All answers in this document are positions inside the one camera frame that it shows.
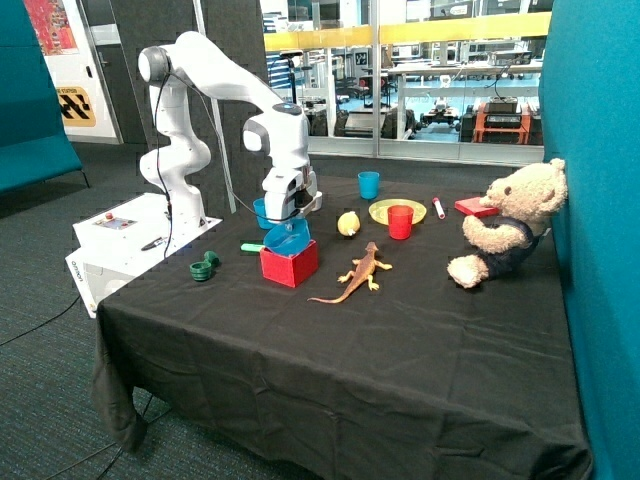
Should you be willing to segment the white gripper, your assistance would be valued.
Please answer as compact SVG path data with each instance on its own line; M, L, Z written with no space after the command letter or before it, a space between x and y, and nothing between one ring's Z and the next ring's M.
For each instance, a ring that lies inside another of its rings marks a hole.
M274 223L304 218L322 207L312 168L272 168L262 182L266 217Z

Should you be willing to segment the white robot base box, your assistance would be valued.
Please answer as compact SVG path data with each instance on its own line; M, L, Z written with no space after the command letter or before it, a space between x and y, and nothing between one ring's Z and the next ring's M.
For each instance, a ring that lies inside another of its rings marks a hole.
M88 315L100 301L220 223L167 218L165 196L144 193L73 225L80 247L66 257Z

